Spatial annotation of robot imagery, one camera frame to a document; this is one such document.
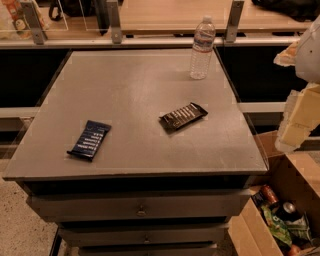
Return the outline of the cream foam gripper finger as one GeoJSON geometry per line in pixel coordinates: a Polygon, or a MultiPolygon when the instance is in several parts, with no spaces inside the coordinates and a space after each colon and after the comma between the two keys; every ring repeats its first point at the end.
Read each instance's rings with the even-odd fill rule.
{"type": "Polygon", "coordinates": [[[297,47],[298,47],[298,41],[293,42],[285,50],[278,53],[274,58],[273,62],[276,65],[283,66],[283,67],[294,66],[296,63],[295,57],[296,57],[297,47]]]}
{"type": "Polygon", "coordinates": [[[292,90],[286,100],[275,147],[281,152],[298,149],[320,124],[320,85],[308,83],[301,90],[292,90]]]}

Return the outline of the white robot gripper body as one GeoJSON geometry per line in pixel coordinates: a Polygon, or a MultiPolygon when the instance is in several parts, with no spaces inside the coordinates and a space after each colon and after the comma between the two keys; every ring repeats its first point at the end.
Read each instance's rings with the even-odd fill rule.
{"type": "Polygon", "coordinates": [[[320,82],[320,15],[299,40],[295,71],[299,78],[307,82],[320,82]]]}

